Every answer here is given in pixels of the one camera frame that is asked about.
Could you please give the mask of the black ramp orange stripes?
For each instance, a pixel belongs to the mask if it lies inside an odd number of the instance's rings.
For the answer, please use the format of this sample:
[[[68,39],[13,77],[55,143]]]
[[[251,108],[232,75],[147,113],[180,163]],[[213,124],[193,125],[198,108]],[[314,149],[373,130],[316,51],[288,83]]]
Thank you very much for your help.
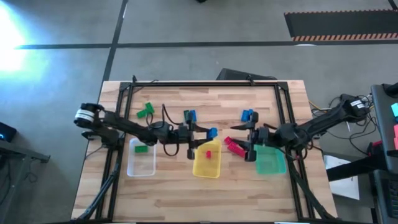
[[[286,12],[285,21],[295,42],[398,39],[398,11]]]

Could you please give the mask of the long red toy brick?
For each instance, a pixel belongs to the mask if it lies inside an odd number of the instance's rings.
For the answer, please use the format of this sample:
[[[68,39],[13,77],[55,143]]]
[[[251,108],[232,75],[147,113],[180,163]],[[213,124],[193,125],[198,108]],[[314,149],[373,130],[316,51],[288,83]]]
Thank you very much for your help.
[[[241,146],[239,146],[238,144],[236,144],[236,143],[234,143],[234,142],[231,142],[230,144],[228,144],[227,149],[228,149],[229,151],[233,152],[234,154],[236,154],[236,155],[238,155],[238,156],[240,156],[240,157],[242,157],[242,158],[245,158],[246,152],[245,152],[245,150],[244,150]]]

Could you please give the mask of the black flat case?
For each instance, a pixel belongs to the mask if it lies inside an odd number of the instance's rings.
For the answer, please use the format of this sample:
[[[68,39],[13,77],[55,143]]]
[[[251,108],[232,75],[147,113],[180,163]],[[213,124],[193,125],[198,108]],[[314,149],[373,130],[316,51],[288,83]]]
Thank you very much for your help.
[[[222,68],[216,80],[277,80],[273,76],[262,76],[253,73],[242,72],[239,70],[232,70],[228,68]]]

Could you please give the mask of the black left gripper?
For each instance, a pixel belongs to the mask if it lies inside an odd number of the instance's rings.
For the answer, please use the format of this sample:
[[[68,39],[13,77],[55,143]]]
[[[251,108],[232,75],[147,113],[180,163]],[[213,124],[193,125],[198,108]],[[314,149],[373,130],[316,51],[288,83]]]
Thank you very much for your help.
[[[195,159],[195,149],[212,141],[213,139],[195,139],[194,132],[197,133],[209,133],[211,129],[201,127],[194,123],[192,120],[188,120],[185,123],[181,123],[178,126],[178,143],[188,144],[187,158],[190,160]]]

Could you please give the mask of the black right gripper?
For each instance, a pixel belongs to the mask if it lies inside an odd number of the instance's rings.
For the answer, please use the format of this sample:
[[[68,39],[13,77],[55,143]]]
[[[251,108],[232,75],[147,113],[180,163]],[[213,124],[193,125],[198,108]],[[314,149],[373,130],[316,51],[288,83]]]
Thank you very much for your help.
[[[247,161],[254,162],[257,158],[257,152],[254,150],[256,144],[266,145],[269,141],[269,128],[267,126],[260,126],[256,128],[259,121],[259,114],[255,111],[249,116],[248,123],[237,126],[232,126],[231,129],[249,130],[248,141],[232,138],[232,141],[239,145],[244,151],[247,151]]]

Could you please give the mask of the clear plastic bin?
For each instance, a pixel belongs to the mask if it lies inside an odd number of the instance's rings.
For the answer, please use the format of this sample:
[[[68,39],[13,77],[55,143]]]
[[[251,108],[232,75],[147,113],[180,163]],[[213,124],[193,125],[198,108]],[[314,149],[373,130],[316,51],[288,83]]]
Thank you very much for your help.
[[[134,146],[146,145],[138,138],[129,141],[129,154],[127,160],[127,175],[129,177],[148,177],[156,172],[156,145],[148,146],[147,153],[135,153]]]

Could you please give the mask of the yellow plastic bin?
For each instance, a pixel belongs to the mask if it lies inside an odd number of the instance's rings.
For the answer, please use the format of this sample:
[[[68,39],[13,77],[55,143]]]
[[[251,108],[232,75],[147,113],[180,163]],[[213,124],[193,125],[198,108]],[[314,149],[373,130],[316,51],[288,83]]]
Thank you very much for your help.
[[[215,139],[202,144],[195,150],[193,162],[193,175],[196,177],[206,177],[216,179],[221,173],[221,150],[222,143]],[[211,158],[206,158],[206,151],[211,151]]]

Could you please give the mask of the black electronic device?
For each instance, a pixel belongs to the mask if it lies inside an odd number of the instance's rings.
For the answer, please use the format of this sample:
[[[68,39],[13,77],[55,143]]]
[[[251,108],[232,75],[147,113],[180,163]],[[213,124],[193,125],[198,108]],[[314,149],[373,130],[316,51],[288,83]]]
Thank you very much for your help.
[[[17,130],[15,128],[0,122],[0,140],[12,142],[16,133]]]

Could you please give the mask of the black aluminium rig frame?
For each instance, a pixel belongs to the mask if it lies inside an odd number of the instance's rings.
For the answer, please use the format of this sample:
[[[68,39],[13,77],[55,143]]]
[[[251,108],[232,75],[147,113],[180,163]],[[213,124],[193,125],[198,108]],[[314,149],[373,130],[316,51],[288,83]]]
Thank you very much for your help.
[[[136,113],[150,102],[155,120],[166,107],[176,122],[185,110],[195,110],[197,123],[215,127],[218,139],[244,139],[246,133],[231,129],[241,113],[253,109],[260,124],[302,124],[312,118],[305,85],[289,81],[203,82],[106,82],[99,103],[107,110],[137,121]],[[336,217],[322,153],[311,149],[305,160],[288,163],[309,186],[314,205],[288,172],[259,175],[253,162],[221,150],[221,173],[216,179],[193,175],[187,147],[157,145],[156,172],[148,177],[129,177],[129,140],[123,148],[106,150],[99,140],[88,145],[83,163],[72,224],[128,222],[240,223],[322,221]]]

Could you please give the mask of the dark metal stand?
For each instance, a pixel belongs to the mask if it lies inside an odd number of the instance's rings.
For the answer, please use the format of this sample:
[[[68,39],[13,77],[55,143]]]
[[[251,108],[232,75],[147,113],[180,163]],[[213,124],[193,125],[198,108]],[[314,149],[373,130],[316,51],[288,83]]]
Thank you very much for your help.
[[[5,196],[0,198],[0,224],[5,224],[9,209],[25,179],[26,173],[28,173],[31,161],[38,160],[41,163],[48,163],[50,156],[7,141],[0,141],[0,153],[5,155],[8,161],[11,161],[11,159],[20,161],[20,166],[17,168],[14,177],[12,177],[12,171],[9,171],[9,178],[7,179],[9,185]]]

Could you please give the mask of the teal plastic bin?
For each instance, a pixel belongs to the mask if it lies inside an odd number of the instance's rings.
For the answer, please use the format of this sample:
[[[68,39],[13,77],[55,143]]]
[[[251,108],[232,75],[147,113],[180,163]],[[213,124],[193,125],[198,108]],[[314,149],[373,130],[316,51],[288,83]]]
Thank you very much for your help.
[[[274,147],[256,144],[256,171],[259,175],[286,173],[284,153]]]

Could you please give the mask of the dark side desk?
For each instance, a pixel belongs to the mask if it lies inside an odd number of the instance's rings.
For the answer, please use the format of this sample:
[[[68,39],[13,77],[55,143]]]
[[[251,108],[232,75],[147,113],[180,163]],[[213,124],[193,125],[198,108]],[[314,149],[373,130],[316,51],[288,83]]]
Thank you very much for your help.
[[[398,82],[371,87],[382,141],[382,168],[373,172],[382,224],[398,224],[398,151],[394,148],[394,125],[398,124],[391,105],[398,103]]]

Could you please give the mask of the white paper sheet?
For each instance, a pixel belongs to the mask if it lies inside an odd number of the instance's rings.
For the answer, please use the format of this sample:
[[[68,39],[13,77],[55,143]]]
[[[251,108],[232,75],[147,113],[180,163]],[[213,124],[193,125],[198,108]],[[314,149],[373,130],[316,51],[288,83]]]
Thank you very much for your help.
[[[349,161],[339,159],[334,156],[324,155],[325,169],[331,169],[340,165],[349,164]],[[359,185],[358,177],[349,177],[341,180],[329,181],[332,194],[359,200]]]

